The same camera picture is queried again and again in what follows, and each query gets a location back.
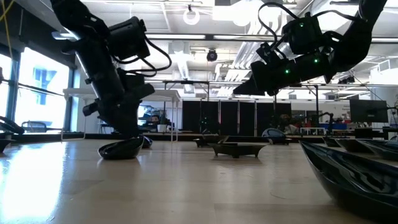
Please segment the yellow cable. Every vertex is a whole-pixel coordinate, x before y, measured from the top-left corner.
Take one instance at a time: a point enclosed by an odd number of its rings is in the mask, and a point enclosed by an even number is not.
[[[0,17],[0,22],[5,18],[5,16],[7,15],[8,11],[11,9],[11,6],[14,4],[15,0],[12,0],[10,2],[10,5],[7,7],[7,9],[5,9],[4,7],[4,0],[2,0],[2,10],[3,10],[3,14]]]
[[[11,60],[14,60],[13,59],[13,57],[12,57],[12,47],[11,47],[11,40],[10,40],[10,33],[9,33],[9,31],[8,31],[8,22],[7,22],[7,12],[8,12],[8,10],[10,10],[10,8],[11,8],[11,6],[12,6],[12,4],[14,3],[14,0],[12,0],[11,2],[10,2],[10,5],[7,7],[7,9],[6,9],[6,4],[4,3],[4,0],[2,0],[2,10],[3,10],[3,14],[2,14],[2,16],[0,17],[0,22],[3,20],[3,18],[4,18],[4,23],[5,23],[5,25],[6,25],[6,35],[7,35],[7,42],[8,42],[8,49],[9,49],[9,51],[10,51],[10,58],[11,58]]]

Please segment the blue object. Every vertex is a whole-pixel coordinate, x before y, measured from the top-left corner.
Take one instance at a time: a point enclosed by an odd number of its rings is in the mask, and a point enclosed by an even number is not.
[[[286,138],[286,135],[278,129],[269,128],[262,133],[262,137]]]
[[[329,124],[319,124],[319,128],[329,128]],[[347,124],[333,124],[332,129],[334,130],[347,130]]]

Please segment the cable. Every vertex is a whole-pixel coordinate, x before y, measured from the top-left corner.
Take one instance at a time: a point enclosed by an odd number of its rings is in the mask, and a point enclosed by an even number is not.
[[[153,48],[155,48],[157,51],[159,51],[162,55],[166,56],[167,60],[169,61],[169,64],[167,66],[161,67],[161,68],[155,68],[151,63],[149,63],[147,60],[145,60],[144,58],[140,58],[146,65],[148,65],[151,69],[136,69],[136,70],[126,70],[126,73],[131,73],[131,74],[135,74],[135,75],[142,75],[144,77],[154,77],[156,76],[157,72],[159,71],[163,71],[166,70],[168,68],[170,68],[173,64],[172,59],[170,58],[170,56],[164,52],[160,47],[156,46],[155,44],[153,44],[148,37],[145,36],[145,40],[146,42]],[[139,73],[139,72],[155,72],[153,75],[146,75],[143,73]]]
[[[7,9],[4,9],[3,7],[3,14],[0,17],[0,22],[5,18],[5,16],[7,15],[8,11],[11,9],[11,6],[14,4],[15,0],[12,0],[10,2],[10,5],[8,5]]]
[[[277,7],[281,8],[281,9],[283,9],[285,12],[287,12],[287,13],[288,13],[290,16],[292,16],[294,19],[299,19],[299,17],[296,16],[292,11],[288,10],[285,6],[283,6],[283,5],[279,4],[279,3],[276,3],[276,2],[267,2],[267,3],[264,3],[264,4],[259,8],[259,10],[258,10],[257,18],[258,18],[260,24],[261,24],[263,27],[265,27],[265,28],[272,34],[272,36],[274,36],[274,41],[273,41],[273,43],[270,45],[270,48],[271,48],[271,49],[275,49],[278,53],[281,54],[281,56],[283,56],[283,58],[287,58],[286,55],[285,55],[283,52],[281,52],[281,51],[277,48],[282,42],[279,42],[279,43],[278,43],[278,36],[276,35],[275,31],[273,31],[269,26],[267,26],[267,25],[261,20],[261,18],[260,18],[260,11],[261,11],[261,9],[262,9],[263,7],[266,7],[266,6],[277,6]]]
[[[363,0],[360,0],[359,1],[359,7],[358,7],[358,14],[359,14],[361,19],[366,21],[367,19],[365,18],[364,14],[363,14],[362,5],[363,5]]]
[[[335,14],[337,14],[337,15],[345,18],[345,19],[351,20],[351,21],[356,21],[356,22],[363,22],[364,21],[363,19],[360,19],[360,18],[357,18],[357,17],[354,17],[354,16],[349,16],[349,15],[341,13],[341,12],[339,12],[337,10],[326,10],[326,11],[323,11],[323,12],[319,12],[318,14],[313,15],[313,17],[322,16],[322,15],[324,15],[326,13],[329,13],[329,12],[333,12],[333,13],[335,13]]]
[[[125,62],[125,61],[119,60],[114,55],[112,55],[112,58],[113,58],[113,60],[115,60],[117,63],[119,63],[121,65],[128,65],[128,64],[134,63],[134,62],[136,62],[136,61],[138,61],[140,59],[139,57],[136,57],[136,58],[134,58],[134,59],[132,59],[130,61]]]

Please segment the black cable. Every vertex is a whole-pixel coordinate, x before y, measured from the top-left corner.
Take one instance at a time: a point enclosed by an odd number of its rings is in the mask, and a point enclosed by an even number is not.
[[[119,63],[121,65],[128,65],[130,63],[134,63],[134,62],[139,60],[139,57],[136,57],[136,58],[134,58],[134,59],[132,59],[130,61],[125,62],[125,61],[117,59],[114,55],[112,55],[112,58],[113,58],[113,60],[115,60],[117,63]]]
[[[261,9],[262,9],[263,7],[266,7],[266,6],[277,6],[277,7],[281,8],[281,9],[283,9],[285,12],[287,12],[287,13],[288,13],[290,16],[292,16],[294,19],[299,19],[299,17],[296,16],[292,11],[288,10],[285,6],[283,6],[283,5],[279,4],[279,3],[276,3],[276,2],[267,2],[267,3],[264,3],[264,4],[259,8],[258,15],[257,15],[258,20],[259,20],[260,24],[261,24],[263,27],[265,27],[265,28],[274,36],[274,42],[271,44],[271,48],[273,48],[273,47],[276,45],[277,41],[278,41],[278,36],[277,36],[276,33],[275,33],[269,26],[267,26],[267,25],[261,20],[261,18],[260,18],[260,11],[261,11]]]
[[[313,15],[313,17],[322,16],[322,15],[324,15],[326,13],[329,13],[329,12],[336,13],[337,15],[339,15],[339,16],[345,18],[345,19],[351,20],[351,21],[356,21],[356,22],[363,22],[364,21],[361,18],[354,17],[354,16],[349,16],[349,15],[341,13],[341,12],[339,12],[337,10],[326,10],[326,11],[323,11],[323,12],[319,12],[318,14]]]
[[[162,55],[166,56],[167,60],[169,61],[169,64],[167,66],[161,67],[161,68],[155,68],[151,63],[149,63],[147,60],[145,60],[144,58],[140,58],[146,65],[148,65],[151,69],[136,69],[136,70],[126,70],[126,73],[131,73],[131,74],[135,74],[135,75],[142,75],[144,77],[154,77],[156,76],[157,72],[159,71],[163,71],[166,70],[168,68],[170,68],[173,64],[172,59],[170,58],[170,56],[164,52],[161,48],[159,48],[158,46],[156,46],[155,44],[153,44],[146,36],[145,36],[145,40],[146,42],[153,48],[155,48],[157,51],[159,51]],[[139,72],[155,72],[153,75],[146,75],[146,74],[142,74]]]

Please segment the black tray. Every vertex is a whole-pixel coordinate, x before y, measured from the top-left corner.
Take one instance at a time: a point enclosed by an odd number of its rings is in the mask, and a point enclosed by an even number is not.
[[[202,138],[194,139],[198,147],[210,146],[209,144],[217,144],[225,141],[227,136],[202,136]]]
[[[398,223],[398,168],[300,143],[318,180],[339,206],[378,223]]]
[[[388,141],[377,140],[358,140],[358,142],[383,159],[398,161],[398,145],[393,145]]]
[[[357,139],[336,139],[337,144],[348,152],[371,153],[373,152],[366,146],[357,141]]]
[[[14,140],[0,139],[0,153],[3,153],[5,148]]]
[[[150,139],[150,138],[144,136],[144,143],[143,143],[143,145],[142,145],[142,148],[143,148],[143,149],[148,149],[148,148],[151,147],[152,143],[153,143],[153,140],[152,140],[152,139]]]
[[[109,160],[134,159],[142,149],[143,144],[144,137],[140,136],[138,138],[107,144],[98,149],[98,154],[102,158]]]
[[[237,143],[223,143],[223,144],[210,144],[214,149],[216,156],[218,154],[230,155],[233,158],[239,158],[239,156],[254,155],[258,157],[260,150],[265,147],[263,145],[245,145]]]

